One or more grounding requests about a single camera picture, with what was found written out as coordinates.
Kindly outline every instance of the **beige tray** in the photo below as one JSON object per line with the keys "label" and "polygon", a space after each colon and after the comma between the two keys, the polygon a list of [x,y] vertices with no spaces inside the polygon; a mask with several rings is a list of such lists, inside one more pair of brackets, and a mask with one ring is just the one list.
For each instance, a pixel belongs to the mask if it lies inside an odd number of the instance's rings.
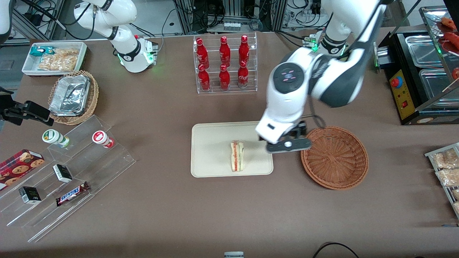
{"label": "beige tray", "polygon": [[[258,122],[199,123],[191,130],[191,174],[194,177],[268,175],[273,172],[273,155],[255,132]],[[233,140],[244,142],[244,170],[231,169]]]}

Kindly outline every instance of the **yellow control panel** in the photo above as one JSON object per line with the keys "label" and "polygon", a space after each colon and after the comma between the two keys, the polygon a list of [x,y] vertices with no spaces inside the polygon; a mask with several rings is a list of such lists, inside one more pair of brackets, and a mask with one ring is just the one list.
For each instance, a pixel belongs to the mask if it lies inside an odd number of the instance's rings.
{"label": "yellow control panel", "polygon": [[392,94],[395,97],[395,103],[397,104],[398,113],[402,119],[407,118],[409,115],[414,113],[413,100],[409,94],[408,87],[405,83],[405,77],[403,76],[402,70],[398,71],[390,80]]}

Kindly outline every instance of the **red switch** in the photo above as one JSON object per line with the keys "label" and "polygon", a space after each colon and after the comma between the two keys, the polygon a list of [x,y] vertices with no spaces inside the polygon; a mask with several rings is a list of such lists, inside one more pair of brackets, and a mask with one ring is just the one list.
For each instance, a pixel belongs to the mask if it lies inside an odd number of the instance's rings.
{"label": "red switch", "polygon": [[391,86],[396,88],[400,84],[400,81],[397,78],[391,80]]}

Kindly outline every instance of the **food display warmer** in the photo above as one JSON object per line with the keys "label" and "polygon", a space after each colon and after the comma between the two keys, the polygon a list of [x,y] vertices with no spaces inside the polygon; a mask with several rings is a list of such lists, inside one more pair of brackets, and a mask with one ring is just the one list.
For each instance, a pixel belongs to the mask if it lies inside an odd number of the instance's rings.
{"label": "food display warmer", "polygon": [[[447,6],[457,10],[459,3]],[[403,125],[459,123],[459,48],[445,38],[453,33],[459,43],[459,33],[448,8],[420,7],[426,29],[396,29],[375,47]]]}

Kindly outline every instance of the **empty wicker basket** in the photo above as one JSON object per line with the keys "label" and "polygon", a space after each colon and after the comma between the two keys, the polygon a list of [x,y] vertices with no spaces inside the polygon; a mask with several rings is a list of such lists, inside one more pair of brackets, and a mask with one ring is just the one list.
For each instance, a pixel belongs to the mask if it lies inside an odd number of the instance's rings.
{"label": "empty wicker basket", "polygon": [[301,161],[311,178],[320,185],[346,190],[360,184],[368,172],[368,154],[349,131],[329,126],[308,134],[311,149],[301,151]]}

